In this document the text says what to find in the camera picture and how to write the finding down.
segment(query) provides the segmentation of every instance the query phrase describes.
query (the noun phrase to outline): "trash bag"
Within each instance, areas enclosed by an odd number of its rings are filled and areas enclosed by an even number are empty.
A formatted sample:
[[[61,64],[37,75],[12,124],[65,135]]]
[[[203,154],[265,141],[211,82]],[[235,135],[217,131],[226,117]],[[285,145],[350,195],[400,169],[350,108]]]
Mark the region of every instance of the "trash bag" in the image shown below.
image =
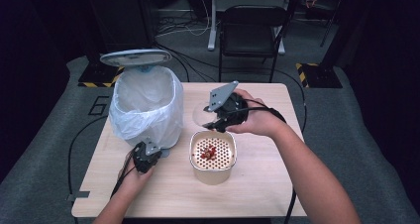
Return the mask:
[[[131,146],[151,141],[174,146],[183,127],[183,87],[162,66],[126,67],[114,88],[109,117],[114,134]]]

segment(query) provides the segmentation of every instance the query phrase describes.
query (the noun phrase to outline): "human arm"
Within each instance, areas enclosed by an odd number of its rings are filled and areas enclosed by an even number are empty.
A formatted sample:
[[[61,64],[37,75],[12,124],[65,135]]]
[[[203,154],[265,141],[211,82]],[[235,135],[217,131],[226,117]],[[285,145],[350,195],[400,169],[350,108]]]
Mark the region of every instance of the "human arm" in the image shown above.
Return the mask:
[[[127,171],[119,174],[126,174],[124,181],[93,223],[121,223],[130,204],[152,176],[154,167],[146,173],[140,173],[135,169],[133,158],[127,156],[126,159],[130,159]]]
[[[244,99],[256,100],[236,89]],[[249,107],[259,107],[248,101]],[[252,110],[246,122],[227,128],[233,133],[253,133],[273,139],[284,161],[302,207],[313,223],[360,223],[356,209],[339,181],[297,134],[268,111]]]

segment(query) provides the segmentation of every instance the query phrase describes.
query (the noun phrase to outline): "wooden tabletop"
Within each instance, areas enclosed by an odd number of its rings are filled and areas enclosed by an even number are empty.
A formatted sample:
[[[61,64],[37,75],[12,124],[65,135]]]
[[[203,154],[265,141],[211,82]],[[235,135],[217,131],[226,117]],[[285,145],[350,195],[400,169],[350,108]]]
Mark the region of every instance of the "wooden tabletop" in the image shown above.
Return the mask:
[[[223,183],[207,185],[193,173],[189,160],[191,137],[202,127],[192,120],[198,103],[209,100],[212,89],[224,83],[182,83],[184,88],[184,128],[170,155],[158,161],[147,186],[132,203],[127,217],[202,218],[202,217],[276,217],[285,216],[292,185],[274,142],[252,134],[233,134],[237,161]],[[299,124],[284,84],[240,83],[254,98],[278,110],[303,140]],[[96,217],[109,201],[125,156],[132,147],[114,136],[106,121],[96,150],[80,187],[89,191],[77,198],[75,217]],[[298,199],[293,216],[306,216]]]

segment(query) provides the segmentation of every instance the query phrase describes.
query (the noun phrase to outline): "chair backrest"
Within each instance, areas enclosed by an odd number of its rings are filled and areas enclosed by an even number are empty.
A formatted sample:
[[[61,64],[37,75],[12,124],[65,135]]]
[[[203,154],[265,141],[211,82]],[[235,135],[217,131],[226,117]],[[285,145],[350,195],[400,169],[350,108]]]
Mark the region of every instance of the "chair backrest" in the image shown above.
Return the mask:
[[[278,27],[283,25],[285,19],[286,11],[281,7],[238,5],[225,11],[222,22]]]

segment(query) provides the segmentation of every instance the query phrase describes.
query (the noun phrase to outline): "trash can lid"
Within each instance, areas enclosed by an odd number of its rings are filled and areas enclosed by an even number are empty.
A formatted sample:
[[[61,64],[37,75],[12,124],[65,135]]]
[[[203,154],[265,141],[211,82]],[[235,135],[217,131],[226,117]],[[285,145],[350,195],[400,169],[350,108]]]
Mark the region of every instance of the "trash can lid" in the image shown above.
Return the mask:
[[[110,53],[100,58],[101,62],[112,66],[142,66],[169,61],[172,55],[163,50],[144,49]]]

